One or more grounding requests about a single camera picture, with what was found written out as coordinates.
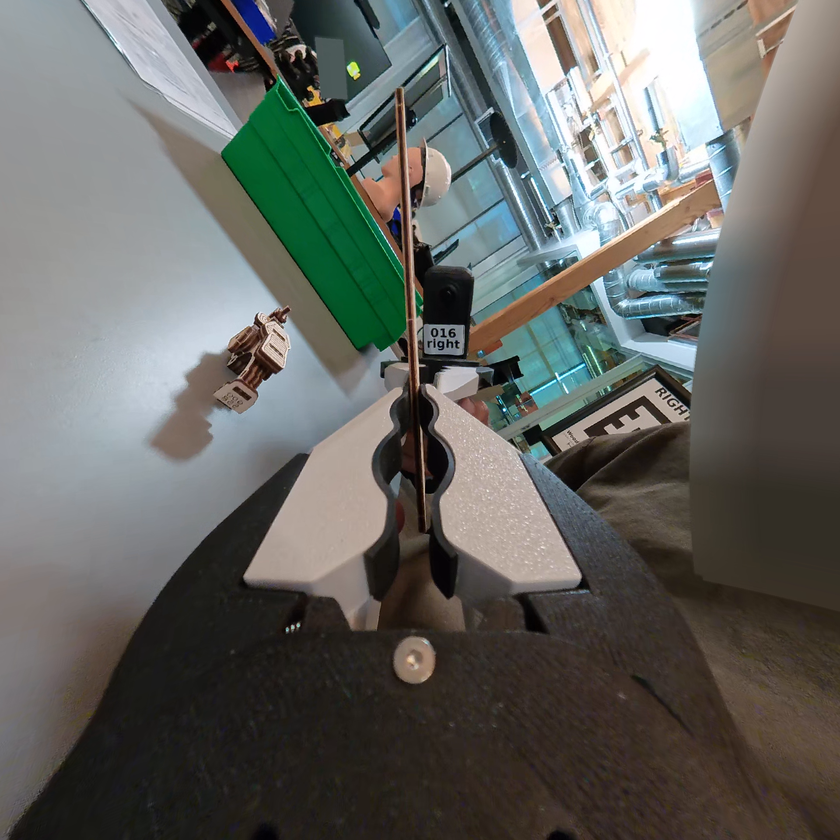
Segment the green plastic bin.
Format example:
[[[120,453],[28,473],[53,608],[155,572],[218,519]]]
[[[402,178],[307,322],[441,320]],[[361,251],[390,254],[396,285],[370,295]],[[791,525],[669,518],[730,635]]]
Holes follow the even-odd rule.
[[[283,80],[222,158],[353,346],[396,343],[406,330],[402,263]]]

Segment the wooden puzzle sheet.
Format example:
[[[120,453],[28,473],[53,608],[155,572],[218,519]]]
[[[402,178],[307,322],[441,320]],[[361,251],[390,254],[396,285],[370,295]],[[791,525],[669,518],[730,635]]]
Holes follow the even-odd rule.
[[[417,307],[413,253],[412,205],[410,166],[406,141],[406,105],[404,89],[395,89],[395,134],[397,147],[398,185],[400,187],[400,213],[402,219],[402,264],[407,331],[407,388],[411,409],[411,429],[414,452],[414,485],[416,492],[417,526],[420,532],[428,531],[426,504],[426,457],[424,431],[421,426],[421,381],[417,346]]]

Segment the person's olive clothing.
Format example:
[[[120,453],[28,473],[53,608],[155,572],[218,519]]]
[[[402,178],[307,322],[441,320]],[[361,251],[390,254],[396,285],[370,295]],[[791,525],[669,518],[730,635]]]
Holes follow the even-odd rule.
[[[839,617],[703,581],[690,534],[690,425],[594,437],[546,466],[679,606],[750,751],[813,838],[839,838]]]

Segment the mannequin head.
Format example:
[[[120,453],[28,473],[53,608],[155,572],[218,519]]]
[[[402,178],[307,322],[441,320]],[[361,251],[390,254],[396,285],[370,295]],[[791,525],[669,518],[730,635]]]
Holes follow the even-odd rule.
[[[424,153],[422,149],[416,146],[408,148],[407,162],[408,184],[410,189],[414,189],[424,180]],[[394,155],[383,164],[379,180],[366,177],[361,185],[380,217],[386,222],[390,221],[394,211],[401,204],[402,177],[399,155]]]

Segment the silver pipe bundle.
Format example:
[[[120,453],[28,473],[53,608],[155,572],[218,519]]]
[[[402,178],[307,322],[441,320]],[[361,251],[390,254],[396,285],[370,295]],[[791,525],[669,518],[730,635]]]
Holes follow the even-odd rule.
[[[624,320],[693,317],[702,314],[720,228],[659,241],[602,281],[611,311]]]

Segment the silver ventilation duct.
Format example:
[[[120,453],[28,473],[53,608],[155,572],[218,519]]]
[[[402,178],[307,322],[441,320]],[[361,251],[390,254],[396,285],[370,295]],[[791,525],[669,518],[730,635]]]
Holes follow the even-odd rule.
[[[580,229],[564,144],[518,28],[517,3],[414,3],[430,34],[449,49],[455,93],[471,132],[498,112],[512,132],[518,163],[490,172],[530,251],[556,248]]]

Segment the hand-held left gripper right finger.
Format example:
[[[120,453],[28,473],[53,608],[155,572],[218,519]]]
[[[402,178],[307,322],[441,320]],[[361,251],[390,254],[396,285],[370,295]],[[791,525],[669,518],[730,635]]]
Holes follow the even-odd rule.
[[[432,385],[421,388],[429,582],[423,624],[460,631],[465,609],[566,592],[583,573],[523,457]]]

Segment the black monitor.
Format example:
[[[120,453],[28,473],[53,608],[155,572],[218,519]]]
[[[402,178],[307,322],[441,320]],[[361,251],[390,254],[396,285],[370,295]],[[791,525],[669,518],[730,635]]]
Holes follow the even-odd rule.
[[[382,43],[361,18],[331,18],[313,32],[319,88],[325,99],[349,101],[391,66]]]

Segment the blue plastic crate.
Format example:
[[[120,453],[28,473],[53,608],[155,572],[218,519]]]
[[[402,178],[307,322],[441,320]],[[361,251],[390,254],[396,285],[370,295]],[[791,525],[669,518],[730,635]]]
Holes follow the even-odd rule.
[[[233,1],[245,24],[261,45],[267,45],[277,36],[276,21],[270,8],[263,1]]]

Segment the white hard hat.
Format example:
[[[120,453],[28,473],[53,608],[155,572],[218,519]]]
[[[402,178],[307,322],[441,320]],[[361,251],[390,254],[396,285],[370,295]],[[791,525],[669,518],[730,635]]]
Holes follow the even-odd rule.
[[[423,180],[417,206],[431,207],[438,204],[448,193],[452,182],[452,170],[447,159],[423,140]]]

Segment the black round-base stand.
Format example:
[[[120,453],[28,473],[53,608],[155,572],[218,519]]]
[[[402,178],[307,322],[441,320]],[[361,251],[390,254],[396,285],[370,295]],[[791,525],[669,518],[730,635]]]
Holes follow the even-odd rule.
[[[490,111],[484,123],[490,131],[490,144],[473,160],[452,174],[451,182],[473,171],[486,159],[496,156],[508,169],[515,169],[518,165],[518,147],[516,140],[504,117],[496,111]]]

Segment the black yellow gear pile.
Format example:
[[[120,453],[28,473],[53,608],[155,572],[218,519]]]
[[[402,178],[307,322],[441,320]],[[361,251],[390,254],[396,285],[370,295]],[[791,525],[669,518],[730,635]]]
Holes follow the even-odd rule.
[[[321,92],[317,55],[298,36],[273,38],[267,46],[280,76],[300,105],[311,111],[315,125],[338,123],[350,116],[345,99],[328,98]]]

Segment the black framed screen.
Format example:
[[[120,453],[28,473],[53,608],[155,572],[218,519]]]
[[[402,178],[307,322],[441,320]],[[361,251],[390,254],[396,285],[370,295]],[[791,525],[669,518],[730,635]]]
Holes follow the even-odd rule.
[[[449,48],[437,49],[404,83],[406,127],[410,130],[451,95]],[[358,129],[367,151],[389,149],[396,141],[394,97],[383,101]]]

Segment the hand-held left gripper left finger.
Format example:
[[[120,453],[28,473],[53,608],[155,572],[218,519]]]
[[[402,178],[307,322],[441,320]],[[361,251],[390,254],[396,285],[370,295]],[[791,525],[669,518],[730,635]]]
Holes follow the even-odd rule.
[[[249,587],[332,598],[352,629],[376,629],[400,559],[407,400],[388,392],[312,450],[245,572]]]

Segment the framed marker poster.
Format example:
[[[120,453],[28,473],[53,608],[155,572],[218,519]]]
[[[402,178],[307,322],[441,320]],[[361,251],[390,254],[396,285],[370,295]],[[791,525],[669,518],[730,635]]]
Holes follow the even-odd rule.
[[[592,438],[690,420],[691,393],[661,366],[640,372],[571,415],[542,424],[535,441],[558,455]]]

